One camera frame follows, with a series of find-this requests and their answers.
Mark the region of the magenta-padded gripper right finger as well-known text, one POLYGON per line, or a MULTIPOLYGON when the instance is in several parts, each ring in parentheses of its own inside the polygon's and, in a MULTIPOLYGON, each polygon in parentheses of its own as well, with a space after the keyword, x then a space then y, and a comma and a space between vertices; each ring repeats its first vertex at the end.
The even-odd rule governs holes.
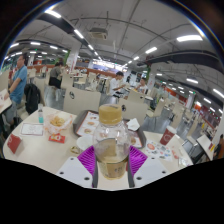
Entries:
POLYGON ((131 146, 127 164, 130 188, 143 187, 168 175, 168 170, 155 157, 148 157, 131 146))

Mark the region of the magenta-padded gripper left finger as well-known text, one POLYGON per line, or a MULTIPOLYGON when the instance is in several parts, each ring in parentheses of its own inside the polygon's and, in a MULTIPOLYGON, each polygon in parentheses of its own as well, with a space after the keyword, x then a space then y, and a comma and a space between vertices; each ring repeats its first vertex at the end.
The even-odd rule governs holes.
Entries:
POLYGON ((98 168, 94 147, 90 146, 78 157, 69 157, 56 175, 84 188, 96 188, 98 168))

